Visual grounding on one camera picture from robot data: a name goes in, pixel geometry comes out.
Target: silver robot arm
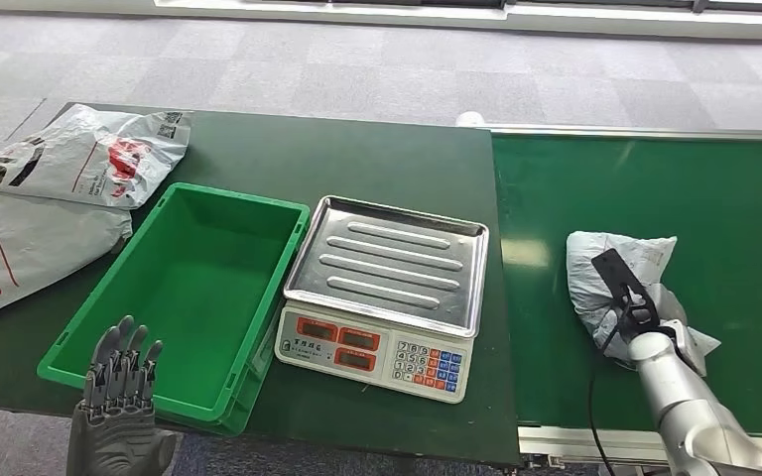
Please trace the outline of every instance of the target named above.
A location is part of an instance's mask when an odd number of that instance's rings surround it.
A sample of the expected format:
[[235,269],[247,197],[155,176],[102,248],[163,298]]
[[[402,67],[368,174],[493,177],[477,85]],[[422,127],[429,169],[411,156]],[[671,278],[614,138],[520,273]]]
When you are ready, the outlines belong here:
[[629,356],[641,376],[671,474],[762,474],[762,449],[698,375],[704,376],[704,363],[687,328],[678,321],[661,325],[672,328],[676,338],[661,332],[637,335],[629,343]]
[[672,476],[762,474],[762,449],[705,383],[705,361],[682,322],[685,311],[660,285],[645,288],[614,249],[591,259],[617,309]]

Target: qr code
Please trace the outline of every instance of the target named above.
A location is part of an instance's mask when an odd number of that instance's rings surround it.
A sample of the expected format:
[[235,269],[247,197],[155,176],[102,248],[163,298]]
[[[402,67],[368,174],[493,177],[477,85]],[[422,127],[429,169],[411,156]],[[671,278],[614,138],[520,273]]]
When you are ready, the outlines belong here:
[[174,124],[177,124],[180,122],[180,119],[183,118],[182,112],[166,112],[165,113],[165,122],[173,122]]
[[174,126],[163,124],[159,126],[159,132],[157,134],[159,134],[162,137],[167,137],[168,139],[174,139],[174,134],[177,134],[177,128]]

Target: white plastic bag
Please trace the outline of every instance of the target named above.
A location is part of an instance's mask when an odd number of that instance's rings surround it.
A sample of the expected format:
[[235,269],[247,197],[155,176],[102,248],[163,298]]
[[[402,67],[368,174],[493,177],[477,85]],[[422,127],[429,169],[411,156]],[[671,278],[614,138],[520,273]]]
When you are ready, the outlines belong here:
[[138,208],[186,152],[191,113],[96,111],[75,104],[0,152],[0,191]]
[[[660,315],[662,320],[678,319],[687,324],[685,310],[676,296],[661,284],[662,274],[668,266],[676,246],[676,237],[640,240],[612,233],[589,233],[575,231],[566,242],[566,268],[568,271],[568,291],[573,308],[579,320],[591,334],[597,347],[602,347],[606,338],[617,324],[617,315],[611,309],[612,294],[603,278],[591,265],[591,259],[614,248],[632,273],[647,289],[658,308],[666,310]],[[688,328],[691,337],[703,355],[714,350],[720,342],[695,329]],[[629,362],[626,342],[615,335],[603,352]]]
[[132,233],[126,210],[0,193],[0,308],[65,278]]

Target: green bin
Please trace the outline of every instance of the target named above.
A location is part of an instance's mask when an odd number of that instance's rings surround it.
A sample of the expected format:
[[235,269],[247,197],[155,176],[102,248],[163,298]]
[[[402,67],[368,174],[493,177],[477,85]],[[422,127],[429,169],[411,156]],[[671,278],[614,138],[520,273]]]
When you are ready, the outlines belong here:
[[172,184],[39,364],[83,387],[101,334],[126,314],[161,339],[160,417],[243,431],[273,358],[281,284],[308,228],[297,203]]

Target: scale keypad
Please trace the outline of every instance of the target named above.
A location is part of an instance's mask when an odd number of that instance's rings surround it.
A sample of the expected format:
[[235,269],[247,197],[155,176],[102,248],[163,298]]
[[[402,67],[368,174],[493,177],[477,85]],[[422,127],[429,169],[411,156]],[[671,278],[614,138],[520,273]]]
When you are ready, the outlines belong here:
[[400,340],[396,342],[392,377],[415,385],[456,392],[462,361],[462,354]]

